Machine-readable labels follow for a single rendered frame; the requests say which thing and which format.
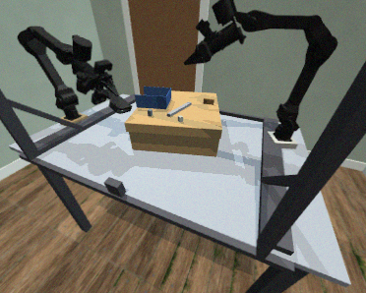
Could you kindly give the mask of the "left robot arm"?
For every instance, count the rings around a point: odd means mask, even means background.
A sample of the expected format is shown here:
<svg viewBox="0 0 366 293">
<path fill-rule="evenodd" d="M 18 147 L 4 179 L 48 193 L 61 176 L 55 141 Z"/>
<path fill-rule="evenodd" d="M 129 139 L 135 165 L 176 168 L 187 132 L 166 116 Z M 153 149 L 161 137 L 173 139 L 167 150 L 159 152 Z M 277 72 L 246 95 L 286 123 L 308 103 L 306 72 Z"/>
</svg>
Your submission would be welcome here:
<svg viewBox="0 0 366 293">
<path fill-rule="evenodd" d="M 72 64 L 73 74 L 77 78 L 77 91 L 87 94 L 90 90 L 95 90 L 95 88 L 92 88 L 92 80 L 95 80 L 95 77 L 89 73 L 84 74 L 81 71 L 84 67 L 90 65 L 85 61 L 90 61 L 92 58 L 92 43 L 78 35 L 72 35 L 72 39 L 73 46 L 62 43 L 43 27 L 28 27 L 18 35 L 20 45 L 23 46 L 26 52 L 35 57 L 43 72 L 54 86 L 56 106 L 64 111 L 66 115 L 64 119 L 70 121 L 82 117 L 82 115 L 78 115 L 76 108 L 76 105 L 79 105 L 79 100 L 73 89 L 65 86 L 46 54 L 46 47 L 56 54 L 56 58 L 62 64 Z M 64 108 L 62 107 L 63 105 Z"/>
</svg>

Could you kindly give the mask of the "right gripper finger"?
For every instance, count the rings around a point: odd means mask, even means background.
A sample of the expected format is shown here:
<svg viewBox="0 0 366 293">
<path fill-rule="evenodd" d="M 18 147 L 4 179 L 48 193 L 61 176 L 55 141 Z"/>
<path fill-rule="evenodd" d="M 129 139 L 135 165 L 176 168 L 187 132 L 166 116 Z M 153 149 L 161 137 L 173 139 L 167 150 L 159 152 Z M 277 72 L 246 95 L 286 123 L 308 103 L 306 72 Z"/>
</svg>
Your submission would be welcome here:
<svg viewBox="0 0 366 293">
<path fill-rule="evenodd" d="M 199 52 L 198 45 L 196 46 L 195 52 L 184 62 L 185 65 L 201 64 L 205 63 Z"/>
</svg>

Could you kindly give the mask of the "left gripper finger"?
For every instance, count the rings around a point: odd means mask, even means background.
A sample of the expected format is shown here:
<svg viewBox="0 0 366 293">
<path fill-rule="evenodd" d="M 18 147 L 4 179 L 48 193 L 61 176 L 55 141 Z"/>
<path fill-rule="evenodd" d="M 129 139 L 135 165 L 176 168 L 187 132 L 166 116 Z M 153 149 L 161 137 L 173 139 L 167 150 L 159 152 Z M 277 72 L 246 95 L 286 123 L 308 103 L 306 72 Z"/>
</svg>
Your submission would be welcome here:
<svg viewBox="0 0 366 293">
<path fill-rule="evenodd" d="M 119 95 L 112 79 L 112 75 L 104 76 L 98 79 L 98 85 L 107 88 L 116 96 Z"/>
<path fill-rule="evenodd" d="M 111 91 L 109 91 L 108 89 L 105 89 L 103 91 L 97 92 L 96 93 L 96 98 L 101 98 L 101 97 L 105 97 L 110 99 L 110 97 L 113 95 L 113 93 Z"/>
</svg>

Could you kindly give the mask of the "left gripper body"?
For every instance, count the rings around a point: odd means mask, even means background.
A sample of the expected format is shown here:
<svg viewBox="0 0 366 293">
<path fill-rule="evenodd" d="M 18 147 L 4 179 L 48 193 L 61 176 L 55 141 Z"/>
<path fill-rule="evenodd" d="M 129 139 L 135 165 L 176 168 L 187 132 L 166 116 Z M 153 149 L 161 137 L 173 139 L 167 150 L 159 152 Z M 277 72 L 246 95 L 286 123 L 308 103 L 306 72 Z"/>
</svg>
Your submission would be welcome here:
<svg viewBox="0 0 366 293">
<path fill-rule="evenodd" d="M 95 88 L 94 94 L 91 95 L 91 102 L 94 105 L 100 104 L 106 100 L 105 97 L 96 98 L 96 93 L 103 91 L 104 87 L 97 84 L 99 77 L 108 76 L 107 71 L 112 70 L 112 63 L 108 60 L 101 60 L 94 62 L 94 67 L 88 65 L 82 69 L 81 72 L 89 73 L 95 77 L 95 80 L 91 80 L 91 88 Z M 94 71 L 94 72 L 93 72 Z M 98 76 L 97 76 L 98 75 Z"/>
</svg>

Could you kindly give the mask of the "light grey long flat bar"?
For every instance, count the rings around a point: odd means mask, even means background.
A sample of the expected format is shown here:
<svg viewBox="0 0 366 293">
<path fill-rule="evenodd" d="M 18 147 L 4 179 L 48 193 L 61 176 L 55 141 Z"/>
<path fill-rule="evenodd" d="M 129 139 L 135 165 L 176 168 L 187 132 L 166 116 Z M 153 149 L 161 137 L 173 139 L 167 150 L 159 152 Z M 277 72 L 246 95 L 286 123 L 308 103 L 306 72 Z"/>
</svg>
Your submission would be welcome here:
<svg viewBox="0 0 366 293">
<path fill-rule="evenodd" d="M 178 113 L 178 112 L 180 112 L 181 110 L 183 110 L 183 109 L 185 109 L 185 108 L 187 108 L 188 106 L 190 106 L 190 105 L 192 105 L 192 102 L 187 102 L 187 103 L 185 103 L 185 104 L 183 104 L 183 105 L 181 105 L 181 106 L 179 106 L 179 107 L 177 107 L 176 109 L 174 109 L 174 110 L 172 110 L 172 111 L 170 111 L 170 112 L 168 112 L 168 113 L 166 113 L 167 114 L 167 116 L 168 117 L 171 117 L 171 116 L 173 116 L 174 114 L 176 114 L 176 113 Z"/>
</svg>

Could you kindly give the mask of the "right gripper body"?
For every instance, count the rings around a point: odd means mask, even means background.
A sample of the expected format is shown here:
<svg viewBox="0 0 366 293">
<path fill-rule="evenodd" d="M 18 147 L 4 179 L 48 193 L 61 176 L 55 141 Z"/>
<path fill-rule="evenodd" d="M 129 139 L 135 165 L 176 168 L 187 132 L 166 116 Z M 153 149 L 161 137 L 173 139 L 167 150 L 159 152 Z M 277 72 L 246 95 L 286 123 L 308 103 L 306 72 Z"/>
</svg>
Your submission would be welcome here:
<svg viewBox="0 0 366 293">
<path fill-rule="evenodd" d="M 208 45 L 206 45 L 206 43 Z M 208 47 L 210 50 L 208 50 Z M 198 44 L 199 52 L 205 63 L 211 61 L 212 56 L 226 47 L 221 31 L 218 31 L 209 41 Z M 210 54 L 211 52 L 211 54 Z"/>
</svg>

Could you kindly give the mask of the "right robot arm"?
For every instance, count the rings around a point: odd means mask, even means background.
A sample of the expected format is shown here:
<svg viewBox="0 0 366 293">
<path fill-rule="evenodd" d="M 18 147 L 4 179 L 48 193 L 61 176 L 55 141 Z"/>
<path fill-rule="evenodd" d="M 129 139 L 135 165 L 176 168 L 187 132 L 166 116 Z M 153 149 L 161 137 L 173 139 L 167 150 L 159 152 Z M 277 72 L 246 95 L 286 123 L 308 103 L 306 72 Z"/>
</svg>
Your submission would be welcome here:
<svg viewBox="0 0 366 293">
<path fill-rule="evenodd" d="M 297 131 L 300 128 L 296 123 L 299 104 L 319 68 L 336 50 L 336 38 L 332 36 L 319 15 L 272 15 L 258 10 L 252 10 L 248 13 L 237 13 L 233 0 L 219 0 L 212 8 L 218 24 L 221 23 L 222 26 L 224 26 L 230 21 L 233 22 L 224 29 L 221 29 L 226 46 L 238 39 L 240 44 L 243 44 L 246 37 L 246 35 L 243 35 L 241 27 L 237 27 L 233 17 L 234 15 L 236 22 L 241 24 L 242 28 L 248 32 L 264 29 L 304 30 L 306 40 L 309 44 L 305 57 L 305 65 L 289 99 L 284 104 L 279 105 L 276 116 L 281 124 L 278 124 L 273 133 L 278 141 L 292 142 L 291 137 L 294 131 Z M 240 21 L 242 21 L 242 23 Z M 216 31 L 210 29 L 210 23 L 203 19 L 196 25 L 196 29 L 205 37 L 205 41 L 211 39 L 216 33 Z M 313 36 L 315 36 L 315 38 Z"/>
</svg>

